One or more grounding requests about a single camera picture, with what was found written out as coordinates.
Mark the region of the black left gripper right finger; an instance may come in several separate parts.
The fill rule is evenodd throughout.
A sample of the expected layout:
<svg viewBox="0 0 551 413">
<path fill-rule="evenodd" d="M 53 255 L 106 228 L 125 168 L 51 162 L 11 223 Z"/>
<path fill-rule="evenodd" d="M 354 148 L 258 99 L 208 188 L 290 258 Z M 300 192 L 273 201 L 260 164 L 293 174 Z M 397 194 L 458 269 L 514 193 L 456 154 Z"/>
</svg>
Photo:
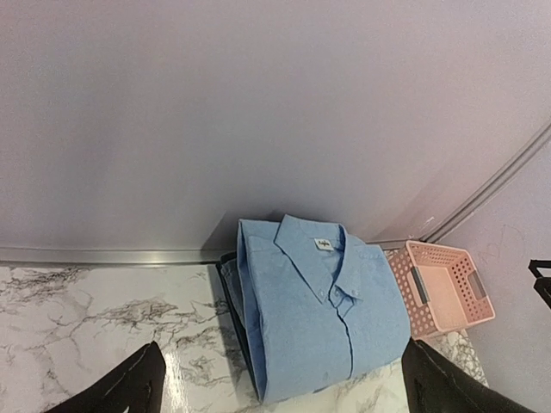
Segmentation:
<svg viewBox="0 0 551 413">
<path fill-rule="evenodd" d="M 421 340 L 408 342 L 401 366 L 410 412 L 531 412 L 482 385 Z"/>
</svg>

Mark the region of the light blue shirt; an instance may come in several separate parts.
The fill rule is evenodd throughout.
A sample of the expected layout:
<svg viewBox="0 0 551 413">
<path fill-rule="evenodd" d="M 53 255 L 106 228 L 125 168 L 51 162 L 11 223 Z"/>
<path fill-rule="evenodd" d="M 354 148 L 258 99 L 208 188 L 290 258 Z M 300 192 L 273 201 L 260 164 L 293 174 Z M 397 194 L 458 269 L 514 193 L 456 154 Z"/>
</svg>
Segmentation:
<svg viewBox="0 0 551 413">
<path fill-rule="evenodd" d="M 264 403 L 383 367 L 410 339 L 383 250 L 340 224 L 241 220 L 228 282 Z"/>
</svg>

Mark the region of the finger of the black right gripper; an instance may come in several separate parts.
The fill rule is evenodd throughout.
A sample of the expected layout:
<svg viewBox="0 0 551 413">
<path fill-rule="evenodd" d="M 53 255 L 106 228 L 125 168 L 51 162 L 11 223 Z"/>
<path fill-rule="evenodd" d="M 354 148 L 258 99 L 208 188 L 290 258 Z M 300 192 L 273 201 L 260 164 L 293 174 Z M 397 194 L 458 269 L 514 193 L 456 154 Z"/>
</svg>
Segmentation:
<svg viewBox="0 0 551 413">
<path fill-rule="evenodd" d="M 551 269 L 550 260 L 531 260 L 529 271 L 535 277 L 534 290 L 539 294 L 548 308 L 551 308 L 551 279 L 541 273 L 541 269 Z"/>
</svg>

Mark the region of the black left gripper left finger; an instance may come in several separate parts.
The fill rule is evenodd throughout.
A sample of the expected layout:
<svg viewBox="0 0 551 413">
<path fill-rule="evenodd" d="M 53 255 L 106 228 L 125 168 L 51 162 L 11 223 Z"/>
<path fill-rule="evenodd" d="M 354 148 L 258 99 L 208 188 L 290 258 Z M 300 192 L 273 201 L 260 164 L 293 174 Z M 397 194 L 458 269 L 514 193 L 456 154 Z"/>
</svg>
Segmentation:
<svg viewBox="0 0 551 413">
<path fill-rule="evenodd" d="M 156 342 L 149 342 L 89 388 L 49 413 L 159 413 L 166 363 Z"/>
</svg>

